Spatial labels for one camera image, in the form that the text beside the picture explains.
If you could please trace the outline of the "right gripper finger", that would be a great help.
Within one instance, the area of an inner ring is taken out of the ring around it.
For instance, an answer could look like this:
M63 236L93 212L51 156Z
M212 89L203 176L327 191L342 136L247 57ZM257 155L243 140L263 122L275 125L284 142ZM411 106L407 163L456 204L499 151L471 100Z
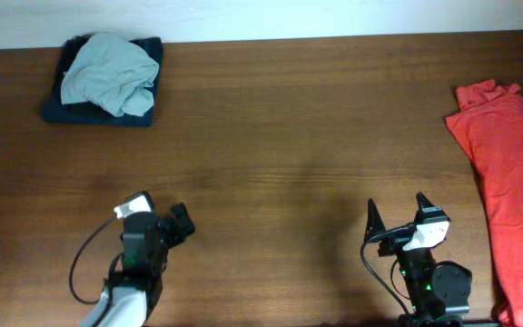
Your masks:
M386 227L381 219L377 205L373 198L367 203L367 222L364 233L364 242L386 232Z
M420 210L433 210L435 205L424 195L423 192L416 194L417 204Z

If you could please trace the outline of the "light blue t-shirt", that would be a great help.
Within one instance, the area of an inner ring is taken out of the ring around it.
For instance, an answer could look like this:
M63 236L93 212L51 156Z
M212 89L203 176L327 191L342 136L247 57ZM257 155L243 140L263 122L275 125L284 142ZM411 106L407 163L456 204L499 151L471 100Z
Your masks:
M154 105L150 91L160 65L119 35L92 35L77 52L60 87L62 104L90 102L122 117L141 117Z

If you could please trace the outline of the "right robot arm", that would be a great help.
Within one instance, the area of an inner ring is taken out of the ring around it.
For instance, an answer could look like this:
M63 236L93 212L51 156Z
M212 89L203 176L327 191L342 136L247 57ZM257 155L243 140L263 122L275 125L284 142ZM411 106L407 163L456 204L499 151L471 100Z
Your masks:
M418 210L411 223L388 229L374 200L367 204L367 223L360 258L369 273L403 310L400 326L462 326L469 312L472 272L458 263L438 262L431 250L447 240L451 224L444 210L423 193L416 194ZM368 264L365 249L378 246L379 257L393 256L405 282L410 305L392 284L385 283Z

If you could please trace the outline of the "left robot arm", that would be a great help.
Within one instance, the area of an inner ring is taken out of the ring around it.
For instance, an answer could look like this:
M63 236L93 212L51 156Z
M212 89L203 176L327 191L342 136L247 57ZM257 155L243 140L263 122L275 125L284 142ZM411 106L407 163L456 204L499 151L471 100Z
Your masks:
M163 291L169 251L195 232L186 206L164 216L132 213L123 219L123 251L111 261L103 290L83 326L142 326Z

